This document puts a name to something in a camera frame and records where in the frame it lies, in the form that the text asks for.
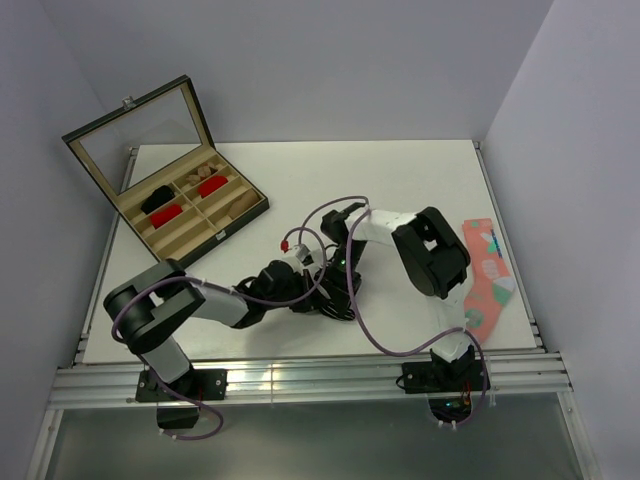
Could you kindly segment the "tan ribbed sock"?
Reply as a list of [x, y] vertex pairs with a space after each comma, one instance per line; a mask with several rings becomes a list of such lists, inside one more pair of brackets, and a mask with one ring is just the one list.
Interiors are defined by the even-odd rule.
[[259, 201], [260, 197], [254, 190], [247, 190], [231, 204], [227, 212], [227, 216], [231, 220], [235, 220], [242, 216], [247, 210], [252, 208]]

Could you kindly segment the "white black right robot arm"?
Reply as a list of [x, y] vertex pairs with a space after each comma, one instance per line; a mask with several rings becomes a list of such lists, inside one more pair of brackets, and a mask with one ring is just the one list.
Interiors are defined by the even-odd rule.
[[358, 314], [355, 295], [362, 284], [356, 267], [367, 244], [396, 250], [411, 284], [425, 297], [439, 335], [429, 345], [432, 376], [443, 389], [462, 383], [475, 361], [473, 340], [465, 333], [463, 285], [470, 254], [441, 212], [371, 210], [354, 203], [322, 217], [321, 231], [337, 244], [324, 277], [324, 289], [340, 314]]

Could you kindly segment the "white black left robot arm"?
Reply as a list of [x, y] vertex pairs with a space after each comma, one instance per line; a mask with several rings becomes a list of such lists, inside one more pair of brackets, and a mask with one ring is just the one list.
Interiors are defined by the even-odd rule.
[[183, 399], [193, 391], [195, 375], [173, 334], [189, 318], [245, 329], [269, 310], [308, 313], [321, 311], [328, 302], [326, 290], [295, 260], [274, 260], [231, 288], [190, 276], [177, 261], [166, 260], [112, 290], [103, 306], [116, 341], [155, 371], [164, 393]]

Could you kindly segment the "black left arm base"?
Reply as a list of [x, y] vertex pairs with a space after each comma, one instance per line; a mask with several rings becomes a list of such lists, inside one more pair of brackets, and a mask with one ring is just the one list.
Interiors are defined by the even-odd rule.
[[224, 424], [222, 414], [208, 401], [222, 401], [226, 396], [227, 370], [193, 369], [174, 382], [161, 382], [150, 370], [140, 373], [134, 396], [136, 403], [157, 404], [156, 423], [164, 431], [182, 434], [193, 429], [206, 416], [218, 421], [216, 431]]

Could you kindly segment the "red rolled sock right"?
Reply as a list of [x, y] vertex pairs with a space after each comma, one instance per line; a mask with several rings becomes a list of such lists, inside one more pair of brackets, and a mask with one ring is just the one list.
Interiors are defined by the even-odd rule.
[[228, 183], [228, 178], [221, 175], [212, 175], [204, 180], [198, 187], [198, 194], [205, 198]]

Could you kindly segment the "red rolled sock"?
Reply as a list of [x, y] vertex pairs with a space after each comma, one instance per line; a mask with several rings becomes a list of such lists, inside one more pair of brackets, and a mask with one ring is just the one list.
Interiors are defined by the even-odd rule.
[[178, 204], [171, 204], [165, 208], [155, 211], [150, 215], [151, 225], [155, 229], [159, 229], [163, 225], [180, 215], [182, 211], [182, 206]]
[[204, 180], [198, 187], [198, 194], [205, 198], [228, 183], [228, 178], [221, 175], [212, 175]]

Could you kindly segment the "beige rolled sock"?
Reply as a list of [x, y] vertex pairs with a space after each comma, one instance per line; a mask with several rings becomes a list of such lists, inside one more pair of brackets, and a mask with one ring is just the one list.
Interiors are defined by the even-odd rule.
[[217, 166], [213, 162], [207, 162], [200, 165], [193, 173], [190, 173], [186, 180], [190, 185], [196, 185], [217, 172]]

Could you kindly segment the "red rolled sock left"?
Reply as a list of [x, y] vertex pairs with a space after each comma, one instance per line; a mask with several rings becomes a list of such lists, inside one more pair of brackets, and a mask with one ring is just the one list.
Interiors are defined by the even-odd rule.
[[151, 225], [155, 229], [159, 229], [163, 225], [180, 215], [182, 211], [182, 206], [178, 204], [171, 204], [165, 208], [155, 211], [150, 215]]

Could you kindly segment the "black rolled sock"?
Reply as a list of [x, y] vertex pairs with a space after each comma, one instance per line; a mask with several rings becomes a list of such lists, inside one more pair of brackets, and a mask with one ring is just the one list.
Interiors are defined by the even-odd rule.
[[155, 189], [153, 193], [142, 202], [140, 209], [144, 214], [149, 215], [174, 198], [175, 193], [172, 188], [168, 185], [162, 185]]

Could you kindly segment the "pink patterned sock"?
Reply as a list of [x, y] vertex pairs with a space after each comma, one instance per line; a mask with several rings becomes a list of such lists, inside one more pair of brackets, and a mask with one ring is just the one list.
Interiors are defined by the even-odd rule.
[[462, 228], [473, 275], [471, 289], [464, 300], [466, 328], [483, 344], [498, 324], [515, 291], [516, 281], [505, 263], [490, 219], [465, 220]]

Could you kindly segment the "black compartment storage box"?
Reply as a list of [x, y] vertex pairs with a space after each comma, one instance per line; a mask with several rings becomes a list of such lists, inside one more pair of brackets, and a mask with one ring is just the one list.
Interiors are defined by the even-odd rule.
[[[127, 97], [121, 107], [62, 138], [121, 219], [158, 261], [189, 266], [265, 213], [268, 197], [216, 147], [194, 84], [182, 75], [151, 92]], [[213, 162], [228, 183], [205, 198], [204, 181], [186, 177]], [[155, 189], [168, 185], [175, 198], [164, 204], [182, 213], [155, 229], [140, 206]], [[231, 220], [231, 204], [247, 190], [260, 201]]]

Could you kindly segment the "aluminium rail frame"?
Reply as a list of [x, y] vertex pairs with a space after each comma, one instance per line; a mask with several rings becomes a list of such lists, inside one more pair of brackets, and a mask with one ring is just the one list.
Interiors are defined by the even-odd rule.
[[[222, 143], [220, 152], [268, 194], [252, 227], [194, 271], [230, 279], [225, 252], [273, 238], [331, 198], [358, 193], [390, 210], [419, 200], [460, 222], [498, 220], [472, 140]], [[140, 365], [107, 343], [99, 310], [83, 360], [60, 370], [49, 401], [44, 479], [597, 479], [601, 475], [559, 353], [546, 351], [528, 299], [516, 295], [488, 345], [494, 397], [456, 431], [426, 395], [395, 385], [401, 360], [355, 327], [293, 331], [285, 320], [226, 334], [196, 320], [180, 334], [200, 367], [229, 372], [222, 431], [198, 442], [161, 437], [152, 405], [135, 404]]]

